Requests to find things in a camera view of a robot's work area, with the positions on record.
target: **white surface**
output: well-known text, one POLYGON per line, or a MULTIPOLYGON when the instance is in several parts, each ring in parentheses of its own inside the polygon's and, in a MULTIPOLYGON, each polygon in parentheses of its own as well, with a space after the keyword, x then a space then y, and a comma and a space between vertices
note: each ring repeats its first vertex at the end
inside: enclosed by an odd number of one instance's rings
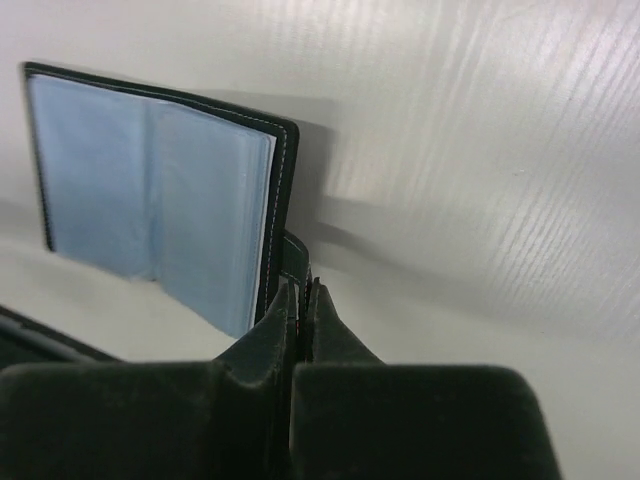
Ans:
POLYGON ((640 0, 23 0, 0 32, 1 303, 130 359, 226 347, 42 253, 16 68, 245 103, 305 122, 289 227, 356 334, 519 369, 567 479, 640 478, 640 0))

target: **white wall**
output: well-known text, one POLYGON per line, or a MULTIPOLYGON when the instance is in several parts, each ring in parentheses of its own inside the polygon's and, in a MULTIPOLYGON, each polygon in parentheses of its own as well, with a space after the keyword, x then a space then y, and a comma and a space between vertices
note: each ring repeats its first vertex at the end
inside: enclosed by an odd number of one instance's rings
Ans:
POLYGON ((302 122, 289 228, 396 362, 539 393, 567 479, 640 478, 639 0, 0 2, 0 303, 132 360, 231 340, 44 253, 17 64, 302 122))

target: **white stitching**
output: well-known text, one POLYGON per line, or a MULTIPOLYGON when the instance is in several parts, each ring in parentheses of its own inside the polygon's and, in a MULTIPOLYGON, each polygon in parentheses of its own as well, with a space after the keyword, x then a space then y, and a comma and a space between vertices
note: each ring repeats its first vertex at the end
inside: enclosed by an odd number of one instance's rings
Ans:
POLYGON ((293 240, 291 240, 291 238, 289 238, 287 235, 285 235, 285 236, 284 236, 284 239, 285 239, 287 242, 289 242, 289 244, 290 244, 293 248, 295 248, 296 250, 298 250, 302 255, 304 255, 304 254, 305 254, 305 253, 302 251, 302 249, 301 249, 298 245, 296 245, 296 244, 294 243, 294 241, 293 241, 293 240))
POLYGON ((293 274, 291 274, 289 272, 285 272, 285 271, 280 272, 280 275, 282 275, 283 277, 286 277, 286 278, 290 278, 291 280, 293 280, 293 283, 295 283, 296 285, 300 286, 300 279, 296 278, 295 275, 293 275, 293 274))
MULTIPOLYGON (((114 85, 108 84, 108 83, 103 83, 103 82, 97 82, 94 80, 79 80, 77 78, 73 78, 67 75, 63 75, 63 74, 59 74, 59 73, 51 73, 51 72, 47 72, 44 70, 40 70, 38 68, 27 68, 25 69, 25 71, 30 72, 30 73, 41 73, 43 75, 48 75, 48 76, 52 76, 52 77, 58 77, 58 78, 64 78, 66 80, 71 80, 73 82, 79 82, 79 83, 84 83, 84 84, 89 84, 89 85, 95 85, 95 86, 100 86, 100 87, 107 87, 107 88, 114 88, 114 85)), ((260 118, 254 118, 254 117, 250 117, 249 115, 243 115, 242 113, 238 113, 238 112, 234 112, 233 110, 227 110, 225 108, 220 108, 220 107, 214 107, 212 105, 207 105, 206 103, 202 103, 202 102, 198 102, 197 100, 191 100, 188 98, 182 98, 179 97, 177 95, 171 95, 168 93, 158 93, 158 92, 153 92, 151 90, 145 90, 142 88, 134 88, 134 87, 128 87, 128 86, 116 86, 116 88, 118 88, 119 90, 127 90, 130 92, 142 92, 142 93, 149 93, 151 95, 154 95, 155 97, 164 97, 164 98, 171 98, 174 100, 179 100, 180 102, 187 102, 187 103, 192 103, 192 104, 196 104, 196 105, 201 105, 203 107, 212 109, 212 110, 217 110, 219 112, 226 112, 226 113, 230 113, 232 115, 236 115, 238 117, 242 117, 242 118, 248 118, 250 120, 255 120, 256 122, 262 122, 262 123, 267 123, 269 125, 273 125, 274 127, 277 127, 279 129, 282 130, 282 134, 283 134, 283 140, 282 140, 282 158, 280 159, 280 172, 278 174, 278 185, 276 187, 276 198, 275 198, 275 202, 273 205, 273 219, 271 221, 271 229, 269 232, 269 249, 267 251, 267 281, 265 283, 265 289, 264 289, 264 313, 267 313, 267 308, 268 308, 268 295, 269 295, 269 276, 271 273, 271 252, 273 250, 273 231, 275 228, 275 223, 276 223, 276 209, 278 208, 278 198, 280 197, 280 184, 282 183, 282 174, 284 173, 284 156, 285 156, 285 152, 287 151, 287 130, 282 126, 282 125, 278 125, 277 123, 273 123, 273 122, 269 122, 268 120, 262 120, 260 118)))

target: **light blue page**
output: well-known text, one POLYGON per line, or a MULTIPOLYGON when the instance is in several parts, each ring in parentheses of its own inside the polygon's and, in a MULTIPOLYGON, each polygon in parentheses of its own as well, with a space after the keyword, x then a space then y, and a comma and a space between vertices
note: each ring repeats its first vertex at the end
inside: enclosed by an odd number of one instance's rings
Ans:
POLYGON ((149 277, 145 101, 40 75, 29 90, 55 250, 149 277))
POLYGON ((153 112, 153 157, 162 166, 159 281, 239 337, 253 320, 270 137, 173 103, 153 112))
POLYGON ((253 322, 275 138, 162 100, 29 81, 61 254, 157 279, 234 337, 253 322))

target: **card holder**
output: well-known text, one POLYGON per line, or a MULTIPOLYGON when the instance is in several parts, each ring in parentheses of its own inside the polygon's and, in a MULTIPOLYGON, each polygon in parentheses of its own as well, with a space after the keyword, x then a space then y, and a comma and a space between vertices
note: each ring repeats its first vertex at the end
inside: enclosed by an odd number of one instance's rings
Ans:
POLYGON ((297 126, 43 64, 24 72, 49 249, 157 281, 246 333, 278 288, 297 126))

